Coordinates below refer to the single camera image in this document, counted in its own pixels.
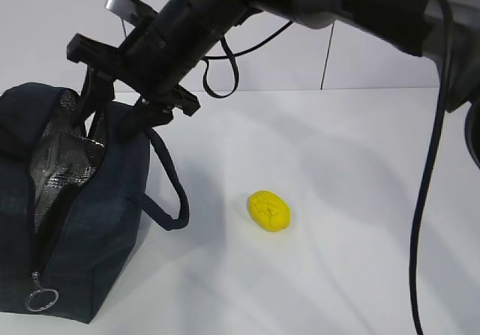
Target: bag strap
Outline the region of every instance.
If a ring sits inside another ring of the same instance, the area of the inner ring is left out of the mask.
[[[178,219],[173,219],[154,200],[152,200],[150,196],[144,193],[130,194],[128,199],[140,206],[141,209],[153,219],[153,221],[165,230],[183,229],[188,225],[190,219],[190,206],[188,204],[187,194],[185,193],[182,184],[180,184],[175,165],[173,164],[172,157],[170,156],[165,142],[153,129],[148,129],[145,134],[150,139],[155,153],[165,168],[168,179],[170,179],[173,188],[180,198],[180,214],[178,215]]]

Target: zipper pull ring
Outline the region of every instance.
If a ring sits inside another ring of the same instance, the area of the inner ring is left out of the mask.
[[[48,310],[49,308],[53,307],[57,302],[59,301],[59,292],[55,289],[44,289],[42,288],[42,285],[40,284],[40,273],[38,271],[35,271],[32,275],[31,278],[33,279],[33,282],[35,286],[37,287],[37,290],[32,292],[30,296],[27,298],[25,302],[25,307],[27,310],[31,313],[41,313],[42,311]],[[36,298],[41,296],[42,294],[53,294],[53,301],[45,305],[44,307],[33,307],[32,306],[32,301]]]

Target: robotic arm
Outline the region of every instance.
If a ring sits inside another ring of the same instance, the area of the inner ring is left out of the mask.
[[[480,96],[480,0],[448,1],[456,56],[447,110],[453,112]],[[444,24],[436,0],[169,0],[159,13],[140,0],[108,0],[106,7],[135,26],[125,42],[115,48],[78,34],[67,57],[88,65],[79,121],[114,98],[117,79],[139,92],[141,100],[122,125],[125,134],[169,123],[174,107],[192,116],[200,105],[180,81],[233,26],[261,11],[312,29],[339,19],[402,52],[428,57],[442,70]],[[467,142],[480,165],[476,109]]]

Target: white surface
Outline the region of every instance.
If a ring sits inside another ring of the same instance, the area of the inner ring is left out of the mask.
[[[143,0],[160,10],[168,0]],[[243,26],[227,33],[226,39],[234,52],[257,45],[276,32],[287,21],[262,13],[250,18]],[[319,89],[329,44],[329,29],[312,31],[293,25],[279,38],[256,52],[238,59],[241,90],[311,90]],[[220,46],[212,54],[223,55]],[[205,64],[200,62],[182,82],[191,91],[203,90]],[[233,73],[228,61],[214,61],[211,65],[212,88],[230,91]]]
[[[145,218],[136,255],[91,325],[1,314],[0,334],[414,334],[410,222],[436,92],[202,96],[198,115],[159,129],[191,224],[169,233]],[[480,328],[480,172],[464,144],[465,112],[447,118],[421,234],[426,334]],[[247,197],[261,189],[289,203],[285,232],[249,218]],[[148,191],[177,208],[156,160]]]
[[[436,87],[434,63],[403,54],[390,44],[337,22],[325,89]]]

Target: zipper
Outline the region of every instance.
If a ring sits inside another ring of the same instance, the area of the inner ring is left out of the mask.
[[[72,94],[75,95],[76,101],[80,101],[80,96],[73,90],[67,89],[67,91],[71,91]],[[52,105],[52,109],[50,111],[49,117],[45,119],[44,123],[41,125],[40,129],[38,129],[38,132],[35,134],[34,141],[32,144],[37,146],[38,142],[40,141],[42,135],[44,134],[45,129],[48,126],[48,123],[51,121],[51,117],[54,114],[55,110],[58,109],[59,106],[61,106],[62,102],[62,97],[65,95],[65,93],[59,94],[58,98],[55,100],[55,103]],[[83,124],[81,126],[82,133],[85,133],[85,125]],[[27,229],[28,229],[28,239],[29,239],[29,245],[30,245],[30,260],[31,260],[31,267],[33,268],[35,266],[35,253],[37,250],[36,246],[36,237],[37,233],[35,231],[35,207],[37,206],[37,193],[35,189],[35,182],[33,180],[32,174],[30,173],[30,165],[32,164],[32,154],[30,154],[29,160],[25,162],[25,172],[26,176],[28,179],[28,205],[27,205]],[[38,272],[40,274],[40,271],[36,271],[35,269],[32,269],[32,273],[34,274],[35,272]]]
[[[47,184],[48,178],[50,178],[54,171],[55,171],[55,159],[58,156],[58,147],[59,147],[59,138],[55,138],[55,146],[53,147],[52,151],[49,151],[48,153],[48,167],[46,168],[46,171],[44,174],[42,174],[40,181],[39,181],[39,186],[35,189],[35,207],[37,207],[38,200],[40,200],[40,197],[42,195],[42,192],[45,188],[45,185]]]
[[[42,311],[48,310],[50,307],[53,307],[57,302],[59,301],[59,292],[55,289],[44,289],[42,288],[42,285],[40,284],[40,273],[34,272],[31,275],[31,278],[33,279],[33,282],[37,288],[34,292],[30,294],[30,296],[27,298],[25,302],[25,307],[27,308],[28,311],[31,313],[41,313]],[[35,307],[34,304],[32,304],[33,300],[42,294],[50,294],[53,295],[53,300],[50,301],[47,305],[44,305],[42,307]]]
[[[108,124],[107,112],[104,113],[104,121]],[[102,159],[102,163],[107,157],[108,149],[108,130],[106,131],[106,144],[105,144],[105,154]],[[92,181],[98,171],[100,170],[102,164],[97,168],[97,171],[87,180],[82,186],[75,184],[67,185],[60,194],[57,195],[55,201],[53,202],[50,210],[45,215],[45,218],[40,225],[40,228],[35,233],[35,183],[32,176],[30,175],[29,165],[27,166],[27,175],[29,177],[29,187],[30,187],[30,199],[28,201],[28,233],[30,235],[30,248],[31,248],[31,278],[33,280],[34,286],[37,290],[32,292],[25,302],[25,307],[28,311],[33,313],[43,312],[53,307],[59,300],[59,292],[55,289],[44,289],[41,286],[40,280],[41,275],[47,266],[56,244],[59,241],[60,235],[64,228],[65,222],[70,213],[70,209],[74,204],[77,196],[82,192]],[[55,300],[47,304],[45,307],[41,308],[32,308],[31,302],[39,295],[43,293],[51,293],[54,295]]]

